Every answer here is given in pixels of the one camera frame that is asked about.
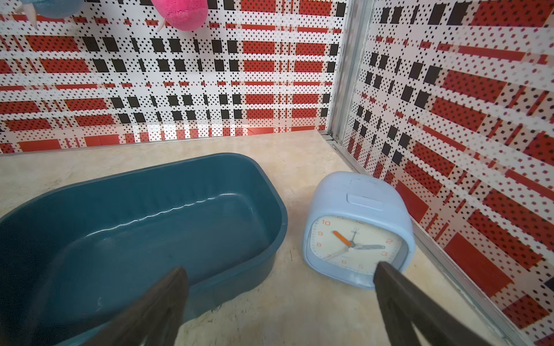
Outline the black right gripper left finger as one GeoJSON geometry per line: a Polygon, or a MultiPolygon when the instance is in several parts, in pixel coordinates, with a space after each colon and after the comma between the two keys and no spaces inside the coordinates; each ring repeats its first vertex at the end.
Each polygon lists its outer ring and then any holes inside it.
{"type": "Polygon", "coordinates": [[[174,268],[85,344],[174,345],[188,296],[188,274],[174,268]]]}

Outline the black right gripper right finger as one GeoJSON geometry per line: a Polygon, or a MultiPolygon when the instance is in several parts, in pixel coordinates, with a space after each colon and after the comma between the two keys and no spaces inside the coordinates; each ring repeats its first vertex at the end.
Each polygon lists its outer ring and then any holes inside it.
{"type": "Polygon", "coordinates": [[[391,264],[377,264],[374,284],[391,345],[420,345],[416,331],[430,345],[489,344],[441,308],[391,264]]]}

